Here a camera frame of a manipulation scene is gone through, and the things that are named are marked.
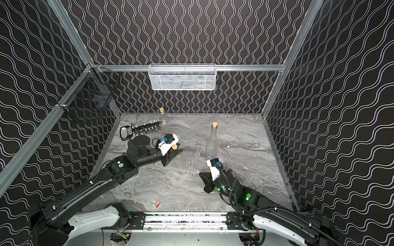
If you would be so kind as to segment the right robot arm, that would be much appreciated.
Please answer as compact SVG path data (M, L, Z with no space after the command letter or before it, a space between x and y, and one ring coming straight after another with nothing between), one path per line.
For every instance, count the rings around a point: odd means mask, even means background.
M256 190L240 184L230 172L213 178L210 172L201 172L204 191L216 191L238 213L233 227L242 230L258 229L271 232L289 241L293 246L339 246L340 242L327 219L313 218L276 204Z

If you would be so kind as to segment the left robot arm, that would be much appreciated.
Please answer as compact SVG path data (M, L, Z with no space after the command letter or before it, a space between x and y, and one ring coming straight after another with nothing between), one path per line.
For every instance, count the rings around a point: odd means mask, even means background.
M62 246L82 234L102 228L125 228L132 219L121 203L83 213L81 210L96 198L136 176L139 168L161 162L167 166L182 150L175 134L166 134L155 146L146 135L128 141L127 152L105 163L95 176L69 194L45 205L29 209L31 233L28 244Z

